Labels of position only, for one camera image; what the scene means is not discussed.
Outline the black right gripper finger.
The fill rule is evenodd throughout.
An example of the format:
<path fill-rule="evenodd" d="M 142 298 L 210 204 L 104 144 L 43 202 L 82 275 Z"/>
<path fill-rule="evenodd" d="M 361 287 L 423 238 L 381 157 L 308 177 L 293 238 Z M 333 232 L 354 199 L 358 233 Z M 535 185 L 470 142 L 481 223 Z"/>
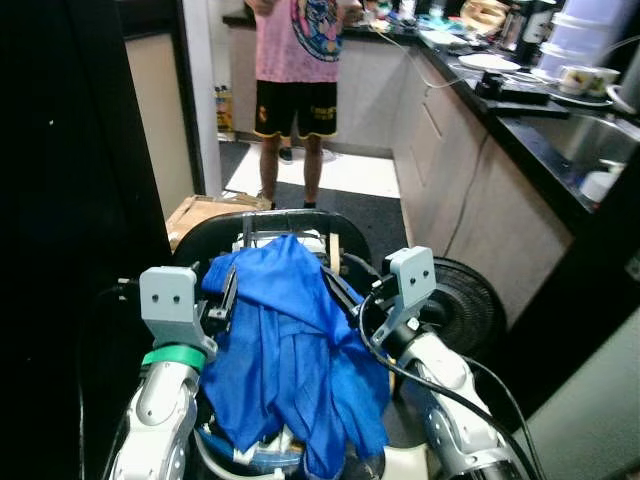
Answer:
<path fill-rule="evenodd" d="M 338 303 L 348 319 L 357 319 L 358 310 L 364 301 L 333 270 L 323 270 L 323 278 L 330 297 Z"/>

